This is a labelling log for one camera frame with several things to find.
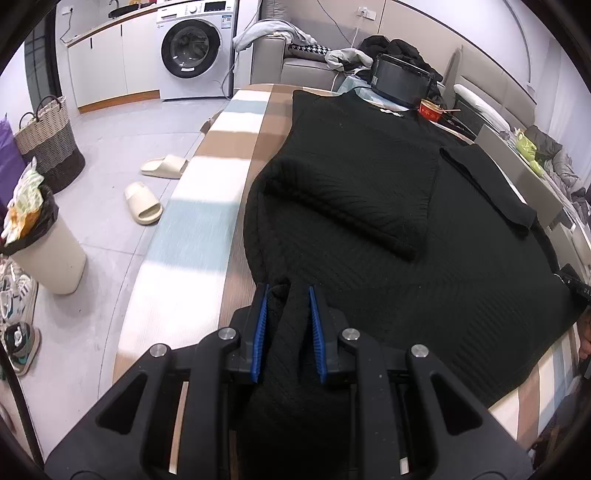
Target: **washing machine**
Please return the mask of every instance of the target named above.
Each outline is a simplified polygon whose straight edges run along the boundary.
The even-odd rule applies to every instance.
[[[188,2],[158,10],[162,100],[230,95],[237,13],[235,0]]]

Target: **trash can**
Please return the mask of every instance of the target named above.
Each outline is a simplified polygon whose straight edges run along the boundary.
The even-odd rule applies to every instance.
[[[61,217],[39,240],[10,257],[47,290],[57,294],[77,289],[86,263],[86,253]]]
[[[27,274],[57,294],[74,292],[84,271],[86,253],[70,232],[51,190],[39,187],[43,197],[41,213],[33,228],[22,238],[0,248]]]

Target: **red bowl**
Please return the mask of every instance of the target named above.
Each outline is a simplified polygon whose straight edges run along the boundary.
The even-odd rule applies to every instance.
[[[418,113],[427,120],[437,122],[441,118],[443,110],[434,103],[429,102],[429,100],[421,100],[421,106],[418,108]]]

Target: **white pillow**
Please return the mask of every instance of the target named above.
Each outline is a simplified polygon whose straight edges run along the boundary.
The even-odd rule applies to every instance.
[[[453,91],[461,96],[465,101],[472,105],[478,112],[486,118],[498,131],[510,132],[511,127],[507,121],[501,117],[501,114],[497,112],[493,107],[486,103],[477,94],[464,87],[460,83],[456,83],[453,86]]]

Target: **purple bag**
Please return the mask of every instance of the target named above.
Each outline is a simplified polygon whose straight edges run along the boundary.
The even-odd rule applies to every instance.
[[[5,115],[0,120],[0,203],[8,205],[14,187],[25,170],[25,163],[12,136],[12,129]]]

